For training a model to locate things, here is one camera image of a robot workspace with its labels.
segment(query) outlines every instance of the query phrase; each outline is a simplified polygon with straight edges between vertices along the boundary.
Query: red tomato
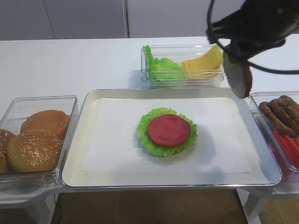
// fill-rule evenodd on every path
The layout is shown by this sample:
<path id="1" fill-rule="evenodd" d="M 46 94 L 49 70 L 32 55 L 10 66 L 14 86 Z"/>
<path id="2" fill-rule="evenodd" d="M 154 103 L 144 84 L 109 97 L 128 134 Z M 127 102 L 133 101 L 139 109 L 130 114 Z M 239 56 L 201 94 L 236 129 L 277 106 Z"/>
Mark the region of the red tomato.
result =
<path id="1" fill-rule="evenodd" d="M 148 127 L 149 137 L 160 146 L 174 147 L 185 143 L 189 136 L 190 124 L 181 117 L 165 114 L 154 118 Z"/>

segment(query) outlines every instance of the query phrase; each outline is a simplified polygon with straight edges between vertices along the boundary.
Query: wooden floor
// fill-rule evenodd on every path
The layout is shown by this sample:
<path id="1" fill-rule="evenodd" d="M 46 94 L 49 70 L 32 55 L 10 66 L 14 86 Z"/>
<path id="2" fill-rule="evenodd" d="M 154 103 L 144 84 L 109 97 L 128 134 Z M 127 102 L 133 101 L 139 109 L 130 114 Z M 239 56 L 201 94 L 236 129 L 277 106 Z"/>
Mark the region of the wooden floor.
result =
<path id="1" fill-rule="evenodd" d="M 60 224 L 246 224 L 235 190 L 145 190 L 60 194 Z M 58 224 L 56 207 L 51 224 Z M 262 224 L 299 224 L 299 200 L 277 200 Z M 0 224 L 36 224 L 23 209 L 0 210 Z"/>
<path id="2" fill-rule="evenodd" d="M 262 224 L 299 224 L 299 199 L 271 201 L 260 219 Z"/>

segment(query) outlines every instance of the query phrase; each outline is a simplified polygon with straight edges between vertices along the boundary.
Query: black cable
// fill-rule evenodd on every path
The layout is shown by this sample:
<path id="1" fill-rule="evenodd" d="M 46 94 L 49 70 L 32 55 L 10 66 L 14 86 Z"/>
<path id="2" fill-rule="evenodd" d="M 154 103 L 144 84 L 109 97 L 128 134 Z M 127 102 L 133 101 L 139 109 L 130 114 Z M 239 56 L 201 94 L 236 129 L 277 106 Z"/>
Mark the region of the black cable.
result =
<path id="1" fill-rule="evenodd" d="M 60 216 L 58 218 L 58 224 L 60 224 L 60 220 L 61 220 L 61 217 L 62 217 L 62 208 L 61 208 L 61 205 L 56 202 L 56 200 L 55 200 L 55 194 L 54 194 L 54 203 L 60 209 Z"/>
<path id="2" fill-rule="evenodd" d="M 206 22 L 207 22 L 207 28 L 209 30 L 209 34 L 212 36 L 212 40 L 215 40 L 216 44 L 218 44 L 218 46 L 225 52 L 227 53 L 230 57 L 232 57 L 235 60 L 238 60 L 248 66 L 251 66 L 253 68 L 259 69 L 261 71 L 265 71 L 265 72 L 269 72 L 269 73 L 274 73 L 274 74 L 283 74 L 283 75 L 298 75 L 299 74 L 299 70 L 275 70 L 275 69 L 268 69 L 265 68 L 263 66 L 254 64 L 252 62 L 249 62 L 248 60 L 236 55 L 234 52 L 232 52 L 231 50 L 228 50 L 227 48 L 225 48 L 218 40 L 218 38 L 215 37 L 215 33 L 212 27 L 212 13 L 213 13 L 213 8 L 214 8 L 214 3 L 215 0 L 211 0 L 210 1 L 210 5 L 209 5 L 209 9 L 207 12 L 207 18 L 206 18 Z"/>

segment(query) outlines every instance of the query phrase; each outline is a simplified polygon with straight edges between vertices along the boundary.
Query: white table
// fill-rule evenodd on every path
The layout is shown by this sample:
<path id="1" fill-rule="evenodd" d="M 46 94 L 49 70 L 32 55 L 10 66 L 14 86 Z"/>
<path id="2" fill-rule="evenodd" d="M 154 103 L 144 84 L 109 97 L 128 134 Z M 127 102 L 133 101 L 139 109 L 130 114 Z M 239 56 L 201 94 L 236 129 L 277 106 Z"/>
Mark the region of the white table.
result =
<path id="1" fill-rule="evenodd" d="M 206 38 L 1 41 L 0 117 L 14 98 L 76 95 L 81 107 L 86 94 L 95 89 L 142 88 L 138 71 L 143 45 L 200 43 L 207 43 Z M 276 69 L 297 69 L 297 52 L 299 35 L 292 35 L 284 47 L 261 53 L 253 61 Z M 299 76 L 273 75 L 255 69 L 252 72 L 252 92 L 298 90 Z M 226 81 L 222 87 L 228 87 Z M 65 189 L 58 186 L 51 190 L 30 191 L 0 192 L 0 208 L 29 206 Z M 299 186 L 278 185 L 254 193 L 275 198 L 288 191 L 296 195 Z M 262 208 L 260 204 L 259 200 L 253 200 L 248 210 L 249 218 L 258 214 Z"/>

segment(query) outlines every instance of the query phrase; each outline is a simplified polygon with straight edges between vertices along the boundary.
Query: white paper sheet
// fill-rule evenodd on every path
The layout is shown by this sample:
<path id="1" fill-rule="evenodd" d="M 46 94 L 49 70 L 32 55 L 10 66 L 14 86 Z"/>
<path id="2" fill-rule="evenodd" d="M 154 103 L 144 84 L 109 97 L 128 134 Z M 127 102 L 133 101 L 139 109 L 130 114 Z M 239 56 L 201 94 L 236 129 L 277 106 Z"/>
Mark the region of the white paper sheet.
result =
<path id="1" fill-rule="evenodd" d="M 195 144 L 159 158 L 141 147 L 140 118 L 168 107 L 198 125 Z M 101 99 L 82 171 L 248 173 L 244 147 L 254 147 L 234 101 L 229 98 Z"/>

